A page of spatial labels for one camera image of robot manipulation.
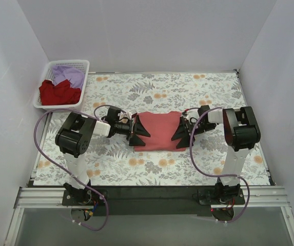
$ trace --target white basket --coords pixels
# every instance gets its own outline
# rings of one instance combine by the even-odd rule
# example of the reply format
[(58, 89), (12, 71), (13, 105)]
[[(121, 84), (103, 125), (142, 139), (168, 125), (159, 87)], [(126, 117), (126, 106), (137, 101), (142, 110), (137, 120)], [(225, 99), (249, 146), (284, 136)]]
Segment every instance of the white basket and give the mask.
[[(78, 101), (77, 104), (69, 104), (69, 105), (51, 105), (51, 106), (44, 106), (41, 103), (41, 95), (40, 95), (40, 90), (39, 87), (42, 85), (42, 82), (45, 79), (52, 80), (54, 79), (51, 67), (54, 65), (65, 65), (65, 66), (71, 66), (73, 68), (77, 68), (81, 70), (83, 73), (85, 73), (85, 78), (84, 78), (84, 83), (82, 87), (82, 92), (81, 92), (81, 97), (80, 100)], [(88, 60), (55, 60), (49, 62), (49, 64), (46, 66), (46, 69), (44, 71), (44, 76), (43, 76), (43, 81), (41, 81), (40, 85), (37, 88), (37, 91), (34, 95), (34, 107), (38, 109), (45, 109), (45, 110), (51, 110), (51, 109), (61, 109), (61, 108), (66, 108), (66, 109), (75, 109), (75, 110), (81, 110), (82, 107), (82, 101), (83, 101), (83, 96), (84, 96), (84, 91), (85, 91), (85, 86), (86, 86), (86, 81), (87, 81), (87, 75), (89, 73), (89, 67), (90, 67), (90, 62)]]

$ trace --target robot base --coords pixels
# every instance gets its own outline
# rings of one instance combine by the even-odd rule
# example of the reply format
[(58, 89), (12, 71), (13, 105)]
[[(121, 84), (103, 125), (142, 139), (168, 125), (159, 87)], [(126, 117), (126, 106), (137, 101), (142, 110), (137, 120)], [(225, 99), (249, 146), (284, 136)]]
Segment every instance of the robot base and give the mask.
[[(221, 204), (212, 198), (214, 186), (97, 186), (94, 187), (105, 196), (112, 215), (165, 215), (197, 214), (212, 216), (211, 205)], [(93, 196), (99, 205), (94, 216), (105, 216), (106, 209), (99, 196)], [(234, 204), (243, 205), (245, 199), (239, 189)], [(63, 206), (82, 206), (64, 191)], [(84, 207), (93, 207), (93, 202)]]

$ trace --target purple cloth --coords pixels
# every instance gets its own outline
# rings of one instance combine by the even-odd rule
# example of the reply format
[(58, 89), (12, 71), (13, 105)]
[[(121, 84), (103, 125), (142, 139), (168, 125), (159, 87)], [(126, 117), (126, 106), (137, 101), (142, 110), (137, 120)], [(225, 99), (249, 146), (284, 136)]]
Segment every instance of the purple cloth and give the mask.
[(70, 66), (52, 66), (54, 76), (53, 84), (56, 86), (64, 80), (69, 80), (71, 88), (80, 88), (82, 90), (85, 75), (80, 70)]

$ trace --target table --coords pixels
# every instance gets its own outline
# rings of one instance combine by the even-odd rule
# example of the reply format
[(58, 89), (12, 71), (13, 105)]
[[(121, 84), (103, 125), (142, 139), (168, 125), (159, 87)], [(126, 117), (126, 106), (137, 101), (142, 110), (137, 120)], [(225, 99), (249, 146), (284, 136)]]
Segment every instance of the table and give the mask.
[[(82, 112), (92, 115), (104, 104), (138, 112), (168, 113), (209, 104), (211, 108), (245, 106), (235, 73), (92, 74), (83, 99)], [(107, 108), (97, 114), (106, 115)], [(46, 125), (43, 150), (65, 166), (54, 139), (68, 113), (53, 113)], [(223, 125), (196, 137), (193, 154), (204, 172), (220, 174), (226, 157)], [(93, 137), (86, 152), (87, 174), (93, 186), (197, 186), (214, 185), (215, 178), (198, 173), (184, 152), (134, 152), (124, 136)], [(259, 144), (247, 156), (241, 174), (250, 185), (269, 185), (266, 163)], [(39, 156), (35, 186), (62, 186), (69, 176)]]

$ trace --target red cloth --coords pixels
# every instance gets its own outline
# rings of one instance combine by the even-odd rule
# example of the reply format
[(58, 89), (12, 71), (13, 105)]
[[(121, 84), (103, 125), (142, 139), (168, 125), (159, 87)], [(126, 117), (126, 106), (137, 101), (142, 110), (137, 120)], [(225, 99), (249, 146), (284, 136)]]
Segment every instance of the red cloth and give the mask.
[(80, 88), (71, 88), (69, 80), (64, 80), (56, 86), (49, 80), (40, 86), (42, 105), (77, 104), (81, 97)]
[(144, 128), (150, 133), (151, 137), (139, 136), (145, 146), (134, 146), (135, 151), (152, 151), (152, 150), (167, 150), (167, 151), (184, 151), (185, 148), (177, 149), (176, 146), (181, 139), (172, 141), (175, 131), (180, 122), (181, 113), (171, 111), (167, 114), (153, 114), (143, 112), (139, 114), (140, 121)]

